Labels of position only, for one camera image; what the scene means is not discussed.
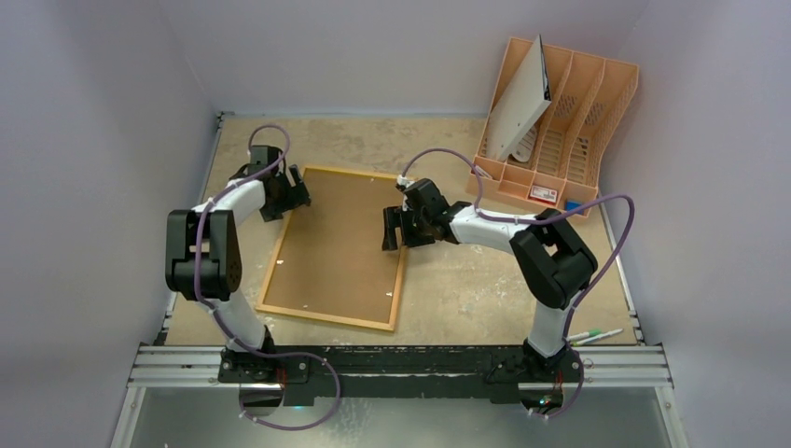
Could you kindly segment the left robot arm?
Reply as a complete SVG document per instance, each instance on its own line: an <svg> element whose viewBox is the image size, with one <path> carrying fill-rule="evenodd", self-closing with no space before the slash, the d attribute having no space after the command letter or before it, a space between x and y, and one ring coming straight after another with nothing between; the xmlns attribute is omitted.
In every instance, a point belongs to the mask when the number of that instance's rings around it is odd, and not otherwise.
<svg viewBox="0 0 791 448"><path fill-rule="evenodd" d="M241 290L243 258L237 228L253 215L266 222L311 203L297 165L284 150L254 145L244 164L216 196L167 216L165 281L195 301L226 340L223 370L265 382L281 366L270 331Z"/></svg>

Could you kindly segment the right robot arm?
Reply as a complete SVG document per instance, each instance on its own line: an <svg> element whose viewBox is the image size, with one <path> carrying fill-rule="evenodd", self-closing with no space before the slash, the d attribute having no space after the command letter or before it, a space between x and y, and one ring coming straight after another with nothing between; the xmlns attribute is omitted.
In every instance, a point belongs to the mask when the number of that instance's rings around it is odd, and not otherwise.
<svg viewBox="0 0 791 448"><path fill-rule="evenodd" d="M486 216L473 203L449 203L428 178L403 181L397 188L402 203L382 211L382 250L446 242L513 256L536 300L532 328L523 343L523 366L537 380L549 378L568 351L567 322L574 302L598 269L598 260L578 233L552 208L539 215Z"/></svg>

